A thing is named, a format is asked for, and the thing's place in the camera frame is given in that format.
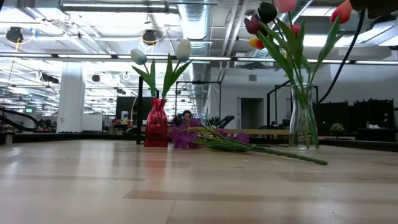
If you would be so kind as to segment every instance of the person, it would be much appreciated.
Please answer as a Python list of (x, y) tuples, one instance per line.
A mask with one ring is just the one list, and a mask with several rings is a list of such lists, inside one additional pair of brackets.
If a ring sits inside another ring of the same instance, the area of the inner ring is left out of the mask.
[(182, 119), (184, 123), (189, 123), (192, 120), (192, 113), (189, 110), (182, 112)]

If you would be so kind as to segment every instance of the black cable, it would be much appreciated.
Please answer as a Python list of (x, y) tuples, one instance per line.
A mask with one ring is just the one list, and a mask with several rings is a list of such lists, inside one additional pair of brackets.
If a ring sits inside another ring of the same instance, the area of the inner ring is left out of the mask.
[(22, 114), (22, 113), (18, 113), (18, 112), (11, 111), (11, 110), (6, 110), (4, 108), (0, 108), (0, 111), (6, 112), (6, 113), (10, 113), (10, 114), (16, 114), (16, 115), (19, 115), (19, 116), (24, 116), (26, 118), (31, 119), (35, 123), (35, 127), (34, 128), (27, 128), (27, 127), (23, 127), (22, 125), (11, 121), (10, 119), (6, 118), (5, 116), (0, 115), (0, 121), (2, 121), (4, 123), (7, 123), (7, 124), (11, 125), (14, 128), (17, 128), (17, 129), (22, 130), (22, 131), (36, 131), (37, 128), (39, 127), (39, 122), (35, 118), (33, 118), (33, 117), (31, 117), (31, 116), (29, 116), (27, 114)]
[(347, 50), (347, 53), (346, 53), (346, 55), (344, 56), (344, 59), (343, 59), (343, 61), (341, 62), (340, 67), (338, 68), (337, 73), (336, 73), (336, 75), (335, 75), (335, 78), (333, 79), (331, 85), (329, 86), (328, 91), (327, 91), (327, 92), (325, 93), (325, 95), (319, 100), (318, 104), (322, 103), (322, 101), (325, 100), (326, 97), (328, 97), (329, 93), (331, 92), (331, 89), (333, 89), (333, 87), (334, 87), (334, 85), (335, 85), (335, 83), (336, 83), (336, 81), (337, 81), (337, 78), (339, 77), (340, 72), (341, 72), (341, 70), (343, 69), (343, 66), (344, 66), (344, 64), (345, 64), (346, 61), (347, 61), (347, 58), (348, 58), (349, 54), (351, 53), (351, 50), (352, 50), (353, 47), (354, 47), (354, 44), (355, 44), (355, 42), (356, 42), (356, 39), (358, 38), (359, 32), (361, 32), (362, 23), (363, 23), (363, 19), (364, 19), (364, 18), (365, 18), (365, 10), (362, 10), (362, 11), (361, 11), (361, 17), (359, 18), (359, 23), (358, 23), (358, 26), (357, 26), (357, 28), (356, 28), (355, 34), (354, 34), (353, 41), (352, 41), (351, 44), (349, 45), (349, 48), (348, 48), (348, 50)]

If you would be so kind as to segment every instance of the glass vase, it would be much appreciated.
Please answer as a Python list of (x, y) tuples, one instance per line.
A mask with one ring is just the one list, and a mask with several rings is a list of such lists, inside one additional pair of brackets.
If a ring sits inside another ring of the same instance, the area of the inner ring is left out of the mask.
[(292, 117), (290, 119), (289, 147), (318, 149), (317, 123), (312, 110), (312, 85), (291, 85)]
[(167, 147), (167, 116), (164, 111), (165, 99), (152, 99), (152, 109), (147, 117), (145, 147)]

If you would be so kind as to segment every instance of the pink tulip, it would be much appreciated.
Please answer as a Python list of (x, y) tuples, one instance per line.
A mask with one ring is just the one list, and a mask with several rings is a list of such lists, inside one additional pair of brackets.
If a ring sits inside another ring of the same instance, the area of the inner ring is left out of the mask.
[(296, 7), (296, 0), (275, 0), (275, 7), (281, 13), (290, 12)]
[(331, 14), (330, 22), (334, 23), (337, 16), (340, 16), (340, 24), (343, 24), (349, 20), (351, 16), (351, 11), (353, 7), (349, 0), (346, 0), (341, 5), (337, 7), (337, 9)]

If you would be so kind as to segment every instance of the vase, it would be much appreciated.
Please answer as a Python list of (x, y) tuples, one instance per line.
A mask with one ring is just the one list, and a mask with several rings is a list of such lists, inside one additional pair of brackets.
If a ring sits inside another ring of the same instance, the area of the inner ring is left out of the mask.
[(318, 149), (317, 123), (312, 110), (312, 85), (291, 85), (292, 117), (290, 118), (289, 147), (300, 150)]
[(152, 109), (147, 117), (145, 147), (167, 147), (167, 116), (164, 111), (165, 99), (152, 99)]

